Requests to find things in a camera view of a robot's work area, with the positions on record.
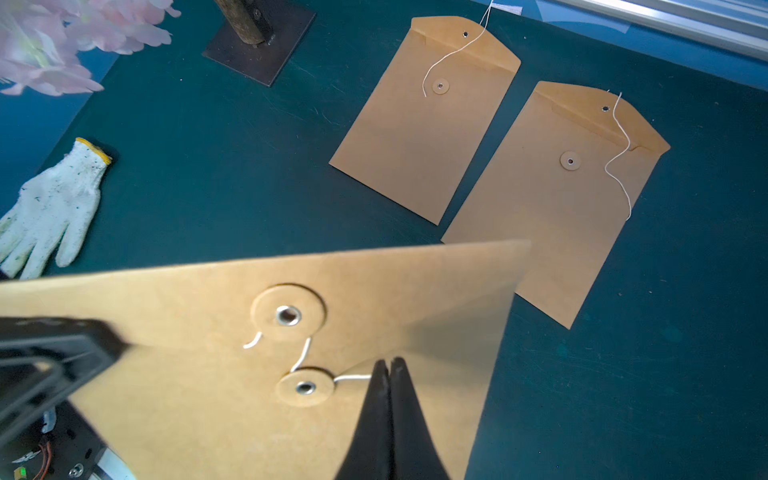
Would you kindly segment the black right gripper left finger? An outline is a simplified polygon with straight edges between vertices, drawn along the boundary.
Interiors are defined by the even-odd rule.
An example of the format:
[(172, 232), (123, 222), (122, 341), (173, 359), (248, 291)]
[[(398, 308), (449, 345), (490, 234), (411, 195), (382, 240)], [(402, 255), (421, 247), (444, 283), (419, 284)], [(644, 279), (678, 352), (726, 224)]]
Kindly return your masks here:
[(389, 372), (374, 364), (352, 440), (336, 479), (390, 479), (393, 473), (393, 424)]

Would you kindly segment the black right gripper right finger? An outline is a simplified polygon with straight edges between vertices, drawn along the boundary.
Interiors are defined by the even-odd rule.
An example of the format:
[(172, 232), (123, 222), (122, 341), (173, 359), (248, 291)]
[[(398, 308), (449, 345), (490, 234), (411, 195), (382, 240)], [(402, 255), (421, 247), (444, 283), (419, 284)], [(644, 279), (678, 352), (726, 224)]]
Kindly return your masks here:
[(396, 357), (390, 370), (394, 479), (448, 479), (432, 441), (407, 367)]

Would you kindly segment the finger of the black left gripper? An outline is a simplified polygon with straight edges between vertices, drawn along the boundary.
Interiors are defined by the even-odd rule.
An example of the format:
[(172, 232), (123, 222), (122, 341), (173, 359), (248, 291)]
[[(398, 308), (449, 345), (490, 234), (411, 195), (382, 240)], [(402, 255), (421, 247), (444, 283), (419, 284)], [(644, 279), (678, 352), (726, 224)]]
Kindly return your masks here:
[(109, 369), (127, 347), (99, 320), (3, 317), (1, 444)]

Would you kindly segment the kraft paper file bag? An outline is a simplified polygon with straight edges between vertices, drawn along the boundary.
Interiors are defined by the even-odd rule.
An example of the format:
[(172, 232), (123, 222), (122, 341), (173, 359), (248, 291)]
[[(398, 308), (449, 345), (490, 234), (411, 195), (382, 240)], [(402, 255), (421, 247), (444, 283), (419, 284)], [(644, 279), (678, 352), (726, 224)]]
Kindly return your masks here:
[(669, 149), (622, 96), (540, 81), (442, 240), (530, 240), (517, 293), (571, 328)]
[(330, 479), (380, 359), (407, 362), (450, 477), (476, 438), (526, 240), (7, 281), (5, 317), (106, 322), (73, 403), (139, 479)]
[(469, 19), (413, 18), (331, 166), (439, 224), (520, 66)]

